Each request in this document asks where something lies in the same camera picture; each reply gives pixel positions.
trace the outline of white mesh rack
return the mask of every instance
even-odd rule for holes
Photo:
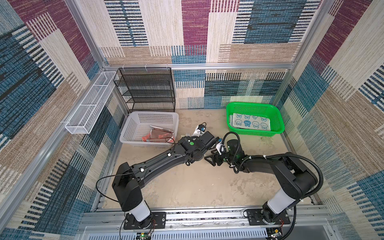
[[[71,134],[89,134],[96,120],[107,102],[113,88],[114,80],[118,78],[116,72],[102,72],[93,84],[84,100],[77,107],[65,128]]]

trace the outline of green plastic basket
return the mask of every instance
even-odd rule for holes
[[[233,113],[269,118],[271,123],[271,131],[234,128],[229,124],[229,115],[232,115]],[[231,131],[245,135],[272,137],[273,135],[280,134],[285,130],[283,118],[281,117],[279,109],[273,105],[263,103],[229,103],[227,105],[227,124]]]

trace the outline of black wire shelf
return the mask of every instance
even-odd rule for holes
[[[114,81],[130,112],[174,112],[175,90],[170,68],[120,68]]]

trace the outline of vent grille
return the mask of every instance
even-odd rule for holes
[[[257,239],[267,237],[265,228],[173,230],[155,231],[153,240],[198,240],[198,239]],[[135,240],[136,233],[121,233],[122,240]],[[88,240],[119,240],[119,233],[90,234]]]

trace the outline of mounting plate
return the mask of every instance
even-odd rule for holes
[[[248,222],[250,226],[256,226],[256,225],[268,225],[263,221],[263,215],[260,213],[262,209],[247,209],[244,212],[247,213],[247,216],[250,216],[248,218]],[[284,210],[280,213],[279,217],[284,221],[284,224],[290,224],[291,220],[289,220],[289,217],[286,217],[287,211]]]
[[[166,227],[166,212],[152,212],[153,219],[156,221],[155,229],[162,229]],[[136,221],[133,215],[127,216],[127,222],[124,222],[124,230],[137,230],[140,229],[139,222]],[[153,227],[153,222],[151,221],[150,225],[146,229],[151,229]]]

